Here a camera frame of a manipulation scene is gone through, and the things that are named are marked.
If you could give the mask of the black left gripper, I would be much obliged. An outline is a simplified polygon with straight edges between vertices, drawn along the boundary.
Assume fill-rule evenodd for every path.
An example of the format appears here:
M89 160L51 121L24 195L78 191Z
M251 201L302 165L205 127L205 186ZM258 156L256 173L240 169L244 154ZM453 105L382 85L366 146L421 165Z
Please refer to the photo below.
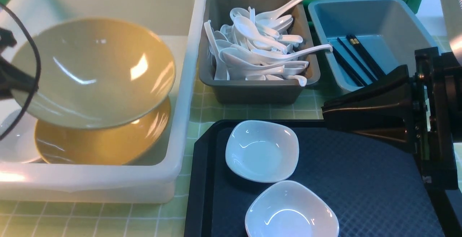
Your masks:
M17 41L10 30L0 28L0 52L8 47L16 46ZM12 90L34 94L38 87L37 79L13 66L2 56L0 57L0 100L12 99Z

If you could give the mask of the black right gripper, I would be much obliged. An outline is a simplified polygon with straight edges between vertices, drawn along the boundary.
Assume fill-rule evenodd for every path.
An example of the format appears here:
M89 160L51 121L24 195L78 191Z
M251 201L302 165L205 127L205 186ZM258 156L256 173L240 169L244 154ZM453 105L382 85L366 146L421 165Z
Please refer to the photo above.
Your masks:
M461 57L438 47L415 51L378 81L325 102L328 129L379 140L411 153L428 189L458 188L454 143L461 142Z

